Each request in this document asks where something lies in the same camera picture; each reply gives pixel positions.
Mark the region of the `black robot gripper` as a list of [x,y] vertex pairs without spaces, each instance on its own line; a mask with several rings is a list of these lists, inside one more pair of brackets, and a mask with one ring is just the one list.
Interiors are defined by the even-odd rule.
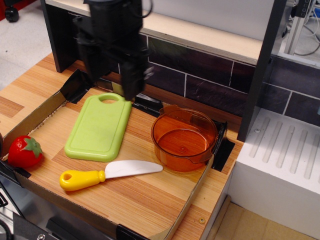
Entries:
[[154,74],[149,66],[149,50],[140,36],[143,19],[140,0],[86,0],[90,16],[76,16],[77,44],[81,60],[92,82],[110,73],[110,61],[120,66],[121,85],[126,100],[145,89]]

